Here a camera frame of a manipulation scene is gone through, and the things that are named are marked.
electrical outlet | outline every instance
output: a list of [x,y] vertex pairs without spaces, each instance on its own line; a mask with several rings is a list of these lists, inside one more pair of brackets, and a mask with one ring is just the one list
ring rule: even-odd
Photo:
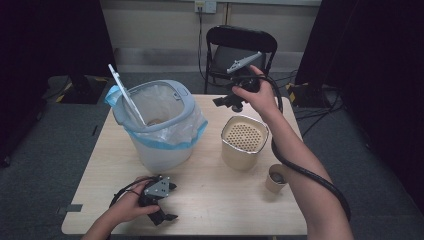
[[205,1],[194,1],[194,12],[199,12],[199,9],[206,12]]
[[205,2],[206,13],[216,13],[216,2]]
[[195,1],[194,2],[194,12],[199,12],[199,9],[202,10],[202,13],[216,13],[216,2],[213,2],[213,1]]

black chair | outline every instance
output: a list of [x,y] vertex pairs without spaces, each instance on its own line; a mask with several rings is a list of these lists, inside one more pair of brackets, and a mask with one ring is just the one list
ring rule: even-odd
[[[208,54],[205,94],[208,90],[209,76],[213,78],[215,84],[215,78],[230,79],[232,74],[227,74],[227,69],[233,65],[234,61],[252,56],[258,51],[262,53],[262,56],[250,64],[257,66],[265,75],[268,75],[278,46],[275,38],[264,31],[229,25],[211,28],[206,34],[206,43]],[[216,46],[214,55],[212,54],[213,46]]]

black curtain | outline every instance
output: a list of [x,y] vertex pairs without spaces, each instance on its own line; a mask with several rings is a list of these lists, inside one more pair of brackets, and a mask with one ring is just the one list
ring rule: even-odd
[[113,50],[98,0],[0,2],[0,157],[52,76],[111,77]]
[[296,84],[340,87],[372,149],[424,212],[424,2],[323,0]]

cylindrical container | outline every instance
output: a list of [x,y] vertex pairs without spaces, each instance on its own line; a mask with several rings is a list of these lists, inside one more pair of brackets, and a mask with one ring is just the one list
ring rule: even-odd
[[113,113],[130,135],[143,165],[152,173],[161,173],[186,161],[207,125],[188,89],[177,81],[157,80],[129,93],[145,125],[131,114],[122,96]]
[[262,122],[246,116],[231,117],[221,133],[222,159],[233,169],[251,169],[258,161],[268,134],[268,127]]
[[287,184],[283,173],[283,165],[272,165],[268,170],[268,175],[265,180],[265,187],[273,193],[278,193]]

hand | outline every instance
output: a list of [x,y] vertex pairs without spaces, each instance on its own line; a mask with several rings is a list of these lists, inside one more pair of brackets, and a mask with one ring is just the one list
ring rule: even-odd
[[90,227],[82,239],[106,239],[112,230],[122,222],[128,222],[140,215],[159,211],[159,206],[151,205],[140,207],[138,198],[149,181],[142,181],[133,186],[131,191],[125,193],[112,207],[104,212]]
[[[262,71],[257,67],[251,65],[250,69],[256,75],[263,75]],[[252,105],[253,109],[255,109],[259,115],[261,115],[262,119],[266,122],[267,117],[271,112],[278,110],[277,104],[274,98],[274,92],[272,90],[272,86],[265,80],[260,79],[260,89],[257,93],[252,93],[244,90],[239,86],[234,86],[232,88],[233,92],[245,99],[247,102]]]
[[126,192],[106,213],[112,215],[114,219],[121,223],[131,221],[140,215],[159,211],[160,207],[157,205],[147,207],[138,205],[139,196],[148,182],[146,180],[134,185],[131,191]]

